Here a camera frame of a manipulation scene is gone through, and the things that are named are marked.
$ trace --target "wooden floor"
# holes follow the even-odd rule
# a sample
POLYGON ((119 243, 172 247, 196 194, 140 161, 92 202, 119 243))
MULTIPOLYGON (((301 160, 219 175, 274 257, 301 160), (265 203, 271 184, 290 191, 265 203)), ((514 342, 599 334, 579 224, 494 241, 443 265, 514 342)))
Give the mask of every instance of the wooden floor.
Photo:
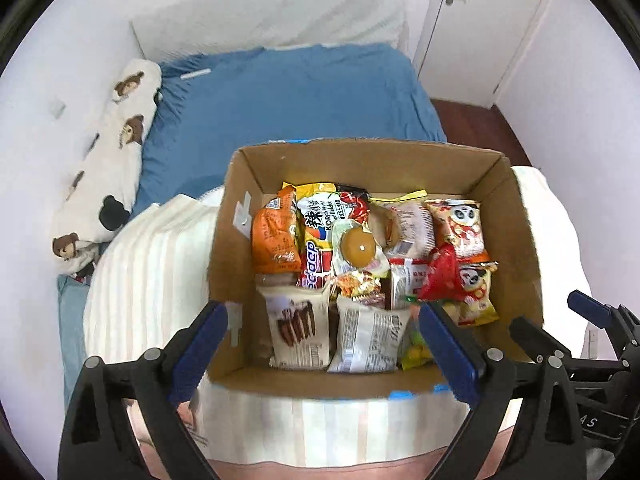
POLYGON ((512 166, 530 166, 509 123, 494 105, 487 110, 478 106, 432 99, 449 142, 503 152, 512 166))

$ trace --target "pink fabric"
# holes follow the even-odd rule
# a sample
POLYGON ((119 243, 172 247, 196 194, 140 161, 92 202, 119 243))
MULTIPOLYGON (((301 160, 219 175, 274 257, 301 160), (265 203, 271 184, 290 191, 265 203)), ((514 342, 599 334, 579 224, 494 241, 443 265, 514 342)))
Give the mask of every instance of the pink fabric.
MULTIPOLYGON (((495 439, 489 455, 478 473, 481 480, 495 473, 513 428, 501 431, 495 439)), ((335 468, 299 468, 274 462, 238 465, 209 460, 211 467, 222 480, 424 480, 435 467, 447 448, 404 460, 335 468)), ((170 480, 153 446, 141 443, 140 450, 149 472, 160 480, 170 480)))

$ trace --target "white door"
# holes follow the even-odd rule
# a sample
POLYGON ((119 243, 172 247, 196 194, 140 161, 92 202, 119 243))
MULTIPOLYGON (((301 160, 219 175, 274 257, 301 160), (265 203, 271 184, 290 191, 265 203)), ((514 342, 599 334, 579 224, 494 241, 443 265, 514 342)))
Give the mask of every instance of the white door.
POLYGON ((540 0, 442 0, 420 82, 430 97, 491 107, 540 0))

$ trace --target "cardboard box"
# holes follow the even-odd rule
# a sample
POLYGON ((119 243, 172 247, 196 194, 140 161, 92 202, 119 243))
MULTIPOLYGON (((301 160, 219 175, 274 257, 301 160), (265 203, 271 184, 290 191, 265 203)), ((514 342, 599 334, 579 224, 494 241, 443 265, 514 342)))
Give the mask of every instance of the cardboard box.
POLYGON ((337 182, 372 194, 399 196, 425 189, 430 198, 481 202, 486 248, 500 263, 491 300, 500 321, 475 329, 479 342, 527 360, 510 339, 511 319, 542 325, 540 271, 529 221, 509 160, 499 152, 453 144, 402 140, 334 139, 273 143, 236 151, 228 168, 209 268, 210 297, 242 304, 237 345, 231 334, 209 366, 209 377, 227 388, 306 398, 388 397, 392 391, 431 391, 444 382, 435 365, 383 374, 328 374, 269 368, 271 337, 264 301, 255 291, 250 239, 241 232, 283 182, 337 182), (234 226, 234 217, 239 228, 234 226))

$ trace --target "blue blanket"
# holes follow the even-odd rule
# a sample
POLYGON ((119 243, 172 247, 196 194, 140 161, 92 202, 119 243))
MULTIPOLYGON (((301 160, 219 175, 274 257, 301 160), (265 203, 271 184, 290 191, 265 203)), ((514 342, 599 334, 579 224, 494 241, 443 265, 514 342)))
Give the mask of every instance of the blue blanket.
POLYGON ((384 44, 257 49, 162 65, 134 215, 185 183, 223 183, 232 153, 269 140, 392 137, 446 142, 409 60, 384 44), (180 76, 210 69, 205 75, 180 76))

